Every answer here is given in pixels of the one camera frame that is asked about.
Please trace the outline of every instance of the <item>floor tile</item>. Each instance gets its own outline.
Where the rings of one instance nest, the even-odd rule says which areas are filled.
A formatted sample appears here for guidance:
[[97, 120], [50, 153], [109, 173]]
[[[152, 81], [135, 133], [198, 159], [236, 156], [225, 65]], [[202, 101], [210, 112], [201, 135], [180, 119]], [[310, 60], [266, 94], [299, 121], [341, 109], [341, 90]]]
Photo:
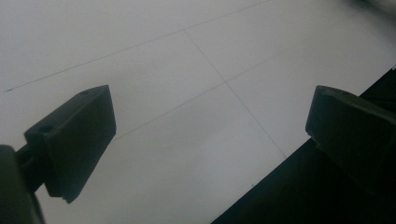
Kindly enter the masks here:
[[122, 136], [222, 82], [180, 32], [0, 94], [0, 140], [21, 147], [30, 126], [95, 86], [109, 85]]
[[344, 21], [231, 80], [262, 127], [287, 155], [308, 135], [304, 126], [317, 85], [361, 94], [396, 62], [361, 17]]
[[262, 1], [2, 1], [0, 92]]
[[269, 1], [187, 32], [228, 80], [360, 10], [344, 0]]
[[111, 144], [71, 205], [39, 200], [48, 223], [210, 223], [283, 160], [222, 85]]

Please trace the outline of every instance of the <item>screw hole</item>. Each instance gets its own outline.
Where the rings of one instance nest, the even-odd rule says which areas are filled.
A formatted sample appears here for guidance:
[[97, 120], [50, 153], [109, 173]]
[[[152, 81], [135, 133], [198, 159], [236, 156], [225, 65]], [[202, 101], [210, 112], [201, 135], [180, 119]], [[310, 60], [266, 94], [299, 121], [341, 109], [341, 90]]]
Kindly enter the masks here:
[[49, 133], [53, 129], [52, 126], [44, 126], [39, 129], [41, 133]]

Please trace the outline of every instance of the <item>tile grout line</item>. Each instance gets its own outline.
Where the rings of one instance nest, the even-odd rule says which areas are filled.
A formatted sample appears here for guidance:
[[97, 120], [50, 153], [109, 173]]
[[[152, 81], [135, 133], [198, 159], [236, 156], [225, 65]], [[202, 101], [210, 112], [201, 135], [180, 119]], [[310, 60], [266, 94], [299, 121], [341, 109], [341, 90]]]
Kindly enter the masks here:
[[286, 159], [287, 156], [286, 156], [285, 152], [283, 152], [283, 150], [277, 145], [276, 141], [271, 137], [271, 135], [264, 129], [264, 127], [262, 127], [262, 125], [259, 123], [259, 121], [256, 119], [256, 117], [253, 115], [253, 113], [248, 109], [248, 107], [245, 105], [245, 103], [242, 101], [242, 99], [238, 96], [238, 94], [236, 94], [236, 92], [233, 90], [233, 88], [230, 86], [230, 84], [228, 82], [226, 82], [226, 85], [228, 86], [228, 88], [230, 88], [230, 90], [233, 92], [233, 94], [236, 96], [236, 98], [239, 100], [239, 102], [244, 106], [246, 111], [250, 114], [251, 117], [253, 117], [253, 119], [256, 121], [256, 123], [259, 124], [259, 126], [262, 128], [262, 130], [265, 132], [265, 134], [270, 138], [270, 140], [274, 143], [276, 148], [282, 153], [283, 157]]
[[[317, 34], [322, 34], [322, 33], [326, 32], [326, 31], [328, 31], [329, 29], [333, 28], [334, 26], [338, 25], [339, 23], [341, 23], [341, 22], [343, 22], [343, 21], [350, 20], [351, 18], [360, 15], [362, 12], [363, 12], [363, 9], [361, 9], [359, 12], [353, 13], [352, 15], [345, 17], [344, 19], [342, 19], [342, 20], [336, 22], [335, 24], [332, 24], [332, 25], [330, 25], [330, 26], [328, 26], [328, 27], [326, 27], [326, 28], [320, 30], [319, 32], [316, 33], [316, 35], [317, 35]], [[303, 44], [303, 43], [309, 41], [309, 40], [310, 40], [311, 38], [313, 38], [314, 36], [315, 36], [315, 35], [311, 35], [311, 36], [309, 36], [309, 37], [307, 37], [307, 38], [305, 38], [305, 39], [299, 41], [298, 43], [296, 43], [296, 44], [294, 44], [294, 45], [292, 45], [292, 46], [290, 46], [290, 47], [288, 47], [288, 48], [286, 48], [286, 49], [281, 50], [280, 52], [278, 52], [277, 54], [273, 55], [272, 57], [270, 57], [270, 58], [264, 60], [263, 62], [257, 63], [257, 64], [255, 64], [255, 65], [251, 66], [249, 69], [247, 69], [247, 70], [245, 70], [245, 71], [239, 73], [238, 75], [236, 75], [236, 76], [234, 76], [234, 77], [231, 77], [230, 79], [226, 80], [226, 82], [229, 82], [229, 81], [231, 81], [231, 80], [233, 80], [233, 79], [235, 79], [235, 78], [237, 78], [237, 77], [240, 77], [240, 76], [244, 75], [245, 73], [249, 72], [250, 70], [252, 70], [252, 69], [254, 69], [254, 68], [256, 68], [256, 67], [258, 67], [258, 66], [260, 66], [260, 65], [262, 65], [262, 64], [264, 64], [264, 63], [269, 62], [270, 60], [274, 59], [276, 56], [281, 55], [281, 54], [285, 53], [286, 51], [289, 51], [290, 49], [293, 49], [293, 48], [295, 48], [296, 46], [299, 46], [299, 45], [301, 45], [301, 44]]]
[[142, 43], [139, 43], [139, 44], [130, 46], [130, 47], [125, 48], [125, 49], [120, 49], [120, 50], [118, 50], [118, 51], [115, 51], [115, 52], [113, 52], [113, 53], [109, 53], [109, 54], [107, 54], [107, 55], [104, 55], [104, 56], [101, 56], [101, 57], [99, 57], [99, 58], [90, 60], [90, 61], [88, 61], [88, 62], [79, 63], [79, 64], [77, 64], [77, 65], [75, 65], [75, 66], [68, 67], [68, 68], [66, 68], [66, 69], [64, 69], [64, 70], [62, 70], [62, 71], [55, 72], [55, 73], [50, 74], [50, 75], [48, 75], [48, 76], [41, 77], [41, 78], [35, 79], [35, 80], [33, 80], [33, 81], [29, 81], [29, 82], [26, 82], [26, 83], [24, 83], [24, 84], [21, 84], [21, 85], [12, 87], [12, 88], [10, 88], [10, 89], [8, 89], [8, 90], [6, 90], [6, 91], [3, 91], [2, 93], [6, 93], [6, 92], [8, 92], [8, 91], [14, 91], [14, 90], [16, 90], [17, 88], [20, 88], [20, 87], [23, 87], [23, 86], [26, 86], [26, 85], [35, 83], [35, 82], [40, 81], [40, 80], [43, 80], [43, 79], [45, 79], [45, 78], [47, 78], [47, 77], [54, 77], [54, 76], [59, 75], [59, 74], [61, 74], [61, 73], [63, 73], [63, 72], [66, 72], [66, 71], [69, 71], [69, 70], [72, 70], [72, 69], [81, 67], [81, 66], [86, 65], [86, 64], [89, 64], [89, 63], [93, 63], [93, 62], [95, 62], [95, 61], [104, 59], [104, 58], [106, 58], [106, 57], [110, 57], [110, 56], [112, 56], [112, 55], [115, 55], [115, 54], [124, 52], [124, 51], [129, 50], [129, 49], [133, 49], [133, 48], [139, 47], [139, 46], [141, 46], [141, 45], [145, 45], [145, 44], [147, 44], [147, 43], [150, 43], [150, 42], [159, 40], [159, 39], [164, 38], [164, 37], [167, 37], [167, 36], [169, 36], [169, 35], [174, 35], [174, 34], [176, 34], [176, 33], [186, 31], [186, 30], [188, 30], [188, 29], [190, 29], [190, 28], [192, 28], [192, 27], [195, 27], [195, 26], [199, 26], [199, 25], [202, 25], [202, 24], [211, 22], [211, 21], [219, 20], [219, 19], [221, 19], [221, 18], [224, 18], [224, 17], [226, 17], [226, 16], [232, 15], [232, 14], [234, 14], [234, 13], [238, 13], [238, 12], [240, 12], [240, 11], [247, 10], [247, 9], [249, 9], [249, 8], [251, 8], [251, 7], [256, 7], [256, 6], [258, 6], [258, 5], [261, 5], [261, 4], [264, 4], [264, 3], [266, 3], [266, 2], [270, 2], [270, 1], [274, 1], [274, 0], [264, 0], [264, 1], [260, 2], [260, 3], [257, 3], [257, 4], [255, 4], [255, 5], [253, 5], [253, 6], [240, 8], [240, 9], [237, 9], [236, 11], [233, 11], [233, 12], [230, 12], [230, 13], [226, 13], [226, 14], [224, 14], [224, 15], [221, 15], [221, 16], [219, 16], [219, 17], [210, 19], [210, 20], [208, 20], [208, 21], [199, 22], [199, 23], [197, 23], [197, 24], [194, 24], [194, 25], [191, 25], [191, 26], [182, 28], [182, 29], [180, 29], [180, 30], [171, 32], [171, 33], [169, 33], [169, 34], [161, 35], [161, 36], [159, 36], [159, 37], [155, 37], [155, 38], [150, 39], [150, 40], [148, 40], [148, 41], [145, 41], [145, 42], [142, 42]]
[[204, 58], [206, 59], [206, 61], [210, 64], [210, 66], [212, 66], [212, 68], [216, 71], [216, 73], [218, 74], [219, 77], [221, 77], [221, 79], [223, 79], [223, 83], [226, 83], [227, 80], [221, 75], [221, 73], [219, 72], [219, 70], [215, 67], [215, 65], [210, 62], [210, 60], [206, 57], [206, 55], [204, 54], [204, 52], [198, 47], [198, 45], [195, 43], [195, 41], [192, 39], [192, 37], [189, 35], [189, 33], [186, 32], [186, 30], [183, 31], [184, 34], [187, 36], [187, 38], [191, 41], [191, 43], [198, 49], [198, 51], [201, 53], [202, 56], [204, 56]]
[[210, 92], [210, 91], [213, 91], [214, 89], [216, 89], [216, 88], [218, 88], [218, 87], [220, 87], [220, 86], [222, 86], [222, 85], [224, 85], [224, 84], [225, 84], [225, 83], [222, 82], [222, 83], [216, 85], [215, 87], [210, 88], [209, 90], [204, 91], [204, 92], [198, 94], [197, 96], [192, 97], [190, 100], [188, 100], [188, 101], [186, 101], [186, 102], [184, 102], [184, 103], [182, 103], [182, 104], [180, 104], [180, 105], [177, 105], [177, 106], [175, 106], [174, 108], [172, 108], [172, 109], [170, 109], [170, 110], [168, 110], [168, 111], [162, 113], [162, 114], [161, 114], [160, 116], [158, 116], [157, 118], [151, 119], [151, 120], [145, 122], [144, 124], [142, 124], [142, 125], [140, 125], [140, 126], [134, 128], [134, 129], [132, 129], [131, 131], [129, 131], [129, 132], [127, 132], [127, 133], [124, 133], [123, 135], [121, 135], [121, 136], [115, 138], [114, 140], [112, 140], [111, 142], [117, 142], [117, 141], [119, 141], [121, 138], [123, 138], [123, 137], [125, 137], [125, 136], [127, 136], [127, 135], [129, 135], [129, 134], [131, 134], [131, 133], [133, 133], [133, 132], [135, 132], [136, 130], [138, 130], [138, 129], [140, 129], [140, 128], [142, 128], [142, 127], [144, 127], [144, 126], [150, 124], [151, 122], [153, 122], [153, 121], [155, 121], [155, 120], [157, 120], [157, 119], [162, 118], [163, 116], [165, 116], [165, 115], [167, 115], [167, 114], [169, 114], [169, 113], [171, 113], [171, 112], [173, 112], [173, 111], [175, 111], [175, 110], [181, 108], [183, 105], [188, 104], [189, 102], [191, 102], [191, 101], [193, 101], [193, 100], [195, 100], [195, 99], [201, 97], [202, 95], [207, 94], [207, 93]]
[[273, 142], [273, 144], [276, 146], [276, 148], [282, 153], [283, 157], [286, 159], [287, 156], [286, 154], [280, 149], [280, 147], [277, 145], [277, 143], [275, 142], [275, 140], [271, 137], [271, 135], [262, 127], [262, 125], [259, 123], [259, 121], [256, 119], [256, 117], [251, 113], [251, 111], [248, 109], [248, 107], [245, 105], [245, 103], [242, 101], [242, 99], [236, 94], [236, 92], [233, 90], [233, 88], [231, 88], [231, 86], [228, 84], [228, 82], [226, 81], [226, 79], [219, 73], [218, 69], [216, 69], [216, 67], [213, 65], [212, 62], [209, 61], [209, 59], [206, 57], [206, 55], [201, 51], [201, 49], [196, 45], [196, 43], [193, 41], [193, 39], [189, 36], [189, 34], [187, 34], [187, 32], [185, 32], [186, 35], [189, 37], [189, 39], [191, 40], [191, 42], [195, 45], [195, 47], [202, 53], [202, 55], [206, 58], [206, 60], [210, 63], [210, 65], [213, 67], [213, 69], [216, 71], [216, 73], [218, 73], [218, 75], [220, 77], [222, 77], [224, 79], [224, 83], [225, 85], [233, 92], [233, 94], [236, 96], [236, 98], [238, 99], [238, 101], [243, 105], [243, 107], [246, 109], [246, 111], [250, 114], [251, 117], [253, 117], [253, 119], [256, 121], [256, 123], [262, 128], [262, 130], [264, 131], [264, 133], [271, 139], [271, 141]]

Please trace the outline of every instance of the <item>black plastic bracket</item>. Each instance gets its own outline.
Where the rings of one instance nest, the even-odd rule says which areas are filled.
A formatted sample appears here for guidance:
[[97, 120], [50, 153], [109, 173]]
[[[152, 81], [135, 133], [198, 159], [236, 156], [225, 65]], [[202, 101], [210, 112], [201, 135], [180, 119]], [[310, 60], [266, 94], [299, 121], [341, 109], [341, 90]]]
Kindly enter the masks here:
[[[43, 223], [32, 200], [43, 183], [51, 197], [73, 202], [115, 134], [110, 90], [101, 86], [75, 95], [27, 130], [27, 145], [17, 152], [0, 146], [0, 223]], [[12, 215], [21, 203], [38, 212], [21, 221]]]
[[318, 86], [306, 131], [368, 193], [396, 190], [396, 115], [347, 91]]

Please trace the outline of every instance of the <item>black object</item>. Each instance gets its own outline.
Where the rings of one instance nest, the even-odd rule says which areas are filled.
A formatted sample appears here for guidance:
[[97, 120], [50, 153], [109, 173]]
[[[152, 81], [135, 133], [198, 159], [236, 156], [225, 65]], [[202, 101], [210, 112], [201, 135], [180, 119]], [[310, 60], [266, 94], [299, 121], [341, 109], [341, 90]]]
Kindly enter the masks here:
[[108, 86], [83, 91], [26, 131], [16, 153], [0, 146], [0, 223], [44, 223], [35, 191], [73, 202], [116, 134]]
[[361, 97], [317, 87], [313, 138], [213, 223], [396, 223], [395, 113], [394, 70]]

